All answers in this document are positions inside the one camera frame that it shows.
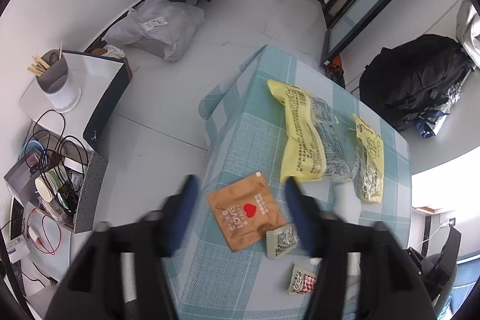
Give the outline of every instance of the gray plastic bag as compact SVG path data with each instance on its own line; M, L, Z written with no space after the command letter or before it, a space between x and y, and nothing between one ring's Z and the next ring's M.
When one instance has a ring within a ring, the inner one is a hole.
M191 4L146 0L114 24L107 43L132 45L168 61L177 61L203 22L203 10Z

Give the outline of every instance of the plaid tablecloth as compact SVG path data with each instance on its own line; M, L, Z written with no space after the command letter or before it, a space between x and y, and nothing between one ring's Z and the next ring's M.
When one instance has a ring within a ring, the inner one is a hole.
M357 114L381 135L385 145L385 183L381 204L362 203L360 224L387 223L406 247L411 219L411 176L406 141L371 109L329 79L272 46L246 60L228 80L217 85L199 105L209 144L208 166L193 223L182 249L164 260L182 320L301 319L310 294L289 295L294 264L312 271L297 247L280 259L268 259L264 241L237 253L230 251L206 194L262 171L285 218L291 222L280 164L287 140L284 107L270 94L267 80L301 87L330 105L346 127ZM302 184L324 210L332 210L333 189L327 180ZM353 317L355 297L347 297L345 318Z

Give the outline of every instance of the black backpack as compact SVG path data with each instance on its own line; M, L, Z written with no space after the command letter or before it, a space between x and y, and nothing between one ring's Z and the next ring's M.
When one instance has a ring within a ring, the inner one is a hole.
M471 68L469 60L459 43L435 34L382 48L360 77L360 100L403 131L425 109L447 102L448 89Z

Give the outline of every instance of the orange snack packet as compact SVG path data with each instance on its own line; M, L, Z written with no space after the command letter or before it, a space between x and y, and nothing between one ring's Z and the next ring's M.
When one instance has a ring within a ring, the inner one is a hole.
M287 223L261 172L210 193L207 199L233 252Z

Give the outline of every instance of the chopsticks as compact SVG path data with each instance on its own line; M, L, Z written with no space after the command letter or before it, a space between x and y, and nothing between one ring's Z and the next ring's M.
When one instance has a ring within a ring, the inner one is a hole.
M28 72L31 72L35 76L42 76L43 73L48 70L50 66L40 56L33 56L33 63L27 68Z

